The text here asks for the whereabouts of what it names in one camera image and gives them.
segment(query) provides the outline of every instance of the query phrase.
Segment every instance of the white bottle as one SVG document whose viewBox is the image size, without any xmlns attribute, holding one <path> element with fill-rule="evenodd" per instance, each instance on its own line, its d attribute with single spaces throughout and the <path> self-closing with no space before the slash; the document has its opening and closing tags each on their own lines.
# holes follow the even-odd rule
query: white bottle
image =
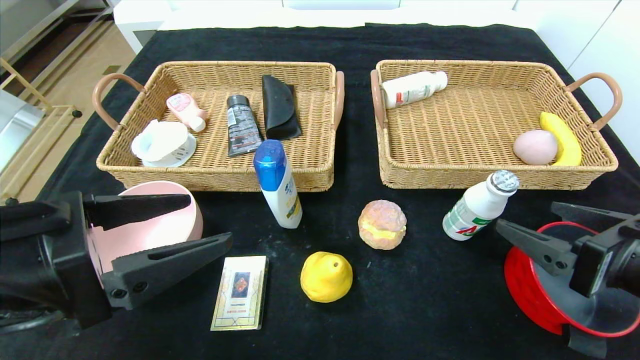
<svg viewBox="0 0 640 360">
<path fill-rule="evenodd" d="M 507 170 L 498 170 L 482 183 L 471 186 L 442 219 L 444 232 L 453 240 L 469 239 L 502 214 L 518 186 L 518 177 Z"/>
<path fill-rule="evenodd" d="M 253 167 L 278 224 L 286 229 L 297 228 L 302 219 L 302 206 L 282 143 L 272 139 L 263 141 L 255 151 Z"/>
<path fill-rule="evenodd" d="M 385 93 L 387 109 L 425 99 L 447 86 L 447 74 L 444 71 L 422 71 L 416 74 L 385 81 L 382 90 Z"/>
</svg>

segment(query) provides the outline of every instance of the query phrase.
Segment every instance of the pink lotion bottle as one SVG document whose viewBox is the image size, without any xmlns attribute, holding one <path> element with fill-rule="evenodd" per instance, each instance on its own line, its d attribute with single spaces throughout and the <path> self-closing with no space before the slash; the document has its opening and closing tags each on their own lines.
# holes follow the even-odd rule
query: pink lotion bottle
<svg viewBox="0 0 640 360">
<path fill-rule="evenodd" d="M 204 119 L 206 119 L 207 113 L 196 105 L 191 95 L 175 94 L 166 100 L 166 105 L 183 124 L 193 131 L 200 132 L 204 129 Z"/>
</svg>

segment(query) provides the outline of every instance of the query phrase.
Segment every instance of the leather basket handle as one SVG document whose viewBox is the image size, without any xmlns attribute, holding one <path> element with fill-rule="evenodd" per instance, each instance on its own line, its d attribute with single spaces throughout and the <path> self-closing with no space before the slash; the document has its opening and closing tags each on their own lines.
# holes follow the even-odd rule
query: leather basket handle
<svg viewBox="0 0 640 360">
<path fill-rule="evenodd" d="M 376 121 L 380 125 L 380 129 L 385 129 L 387 123 L 387 112 L 385 105 L 382 103 L 382 93 L 380 91 L 380 80 L 378 79 L 378 71 L 371 70 L 371 95 L 373 96 L 373 111 Z"/>
<path fill-rule="evenodd" d="M 114 120 L 114 118 L 107 113 L 107 111 L 102 107 L 102 103 L 100 100 L 102 99 L 102 92 L 104 91 L 104 88 L 106 88 L 110 82 L 117 79 L 124 80 L 126 83 L 133 86 L 139 92 L 147 92 L 145 90 L 145 87 L 140 85 L 139 82 L 133 80 L 132 78 L 130 78 L 129 76 L 126 76 L 125 74 L 120 74 L 117 72 L 114 74 L 109 74 L 107 76 L 104 76 L 102 79 L 100 79 L 100 81 L 98 81 L 98 83 L 93 88 L 93 95 L 92 95 L 93 108 L 95 109 L 95 112 L 97 112 L 98 115 L 104 120 L 104 122 L 106 122 L 107 125 L 111 129 L 113 129 L 113 131 L 118 129 L 118 126 L 120 125 L 120 123 Z"/>
<path fill-rule="evenodd" d="M 610 77 L 607 74 L 604 74 L 603 72 L 592 72 L 588 75 L 582 76 L 580 79 L 576 80 L 573 84 L 568 85 L 565 89 L 567 91 L 572 92 L 575 89 L 579 88 L 587 80 L 594 79 L 594 78 L 601 79 L 602 81 L 604 81 L 607 84 L 607 86 L 611 89 L 611 92 L 613 93 L 613 105 L 611 106 L 611 110 L 609 110 L 603 117 L 601 117 L 598 121 L 594 122 L 593 125 L 591 126 L 591 128 L 594 130 L 601 130 L 609 122 L 609 120 L 611 120 L 613 115 L 615 115 L 618 112 L 618 110 L 620 110 L 620 106 L 622 106 L 622 89 L 620 89 L 620 86 L 618 85 L 618 83 L 615 80 L 613 80 L 612 77 Z"/>
<path fill-rule="evenodd" d="M 337 71 L 335 73 L 335 113 L 333 114 L 333 130 L 338 130 L 340 120 L 342 120 L 342 111 L 344 110 L 344 73 Z"/>
</svg>

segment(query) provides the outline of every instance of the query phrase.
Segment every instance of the toy lemon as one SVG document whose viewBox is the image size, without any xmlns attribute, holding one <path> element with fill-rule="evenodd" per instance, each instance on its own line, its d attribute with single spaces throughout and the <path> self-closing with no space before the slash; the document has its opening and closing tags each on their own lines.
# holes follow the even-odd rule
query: toy lemon
<svg viewBox="0 0 640 360">
<path fill-rule="evenodd" d="M 309 299 L 332 302 L 345 296 L 353 283 L 353 269 L 342 255 L 319 251 L 311 254 L 300 272 L 300 286 Z"/>
</svg>

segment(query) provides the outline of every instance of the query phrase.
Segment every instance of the black tablecloth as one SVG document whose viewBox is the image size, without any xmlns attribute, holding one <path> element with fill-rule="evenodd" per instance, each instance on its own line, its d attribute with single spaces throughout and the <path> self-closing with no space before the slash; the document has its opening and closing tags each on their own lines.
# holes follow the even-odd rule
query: black tablecloth
<svg viewBox="0 0 640 360">
<path fill-rule="evenodd" d="M 369 88 L 369 72 L 382 59 L 537 61 L 555 68 L 565 83 L 572 81 L 533 31 L 508 26 L 160 31 L 126 71 L 141 83 L 156 65 L 171 60 L 327 61 L 343 70 L 346 105 L 333 188 L 301 194 L 304 217 L 293 231 L 277 226 L 260 193 L 195 194 L 205 236 L 232 231 L 235 243 L 229 255 L 269 257 L 261 330 L 209 331 L 220 280 L 217 260 L 148 304 L 117 311 L 87 330 L 65 321 L 2 336 L 2 359 L 584 358 L 566 348 L 560 336 L 531 322 L 513 302 L 502 274 L 510 246 L 493 227 L 466 242 L 442 232 L 442 217 L 462 190 L 382 185 Z M 597 119 L 584 94 L 575 95 Z M 104 107 L 121 119 L 135 96 L 135 90 L 119 83 Z M 640 170 L 608 127 L 602 133 L 620 161 L 617 171 L 584 191 L 519 191 L 502 217 L 538 227 L 556 219 L 548 212 L 552 200 L 637 213 Z M 109 135 L 94 114 L 41 196 L 123 190 L 95 167 Z M 408 219 L 406 238 L 393 251 L 373 250 L 358 237 L 360 211 L 376 199 L 398 203 Z M 301 266 L 319 250 L 344 255 L 355 271 L 351 291 L 331 304 L 313 303 L 300 289 Z M 608 344 L 609 359 L 640 358 L 640 331 Z"/>
</svg>

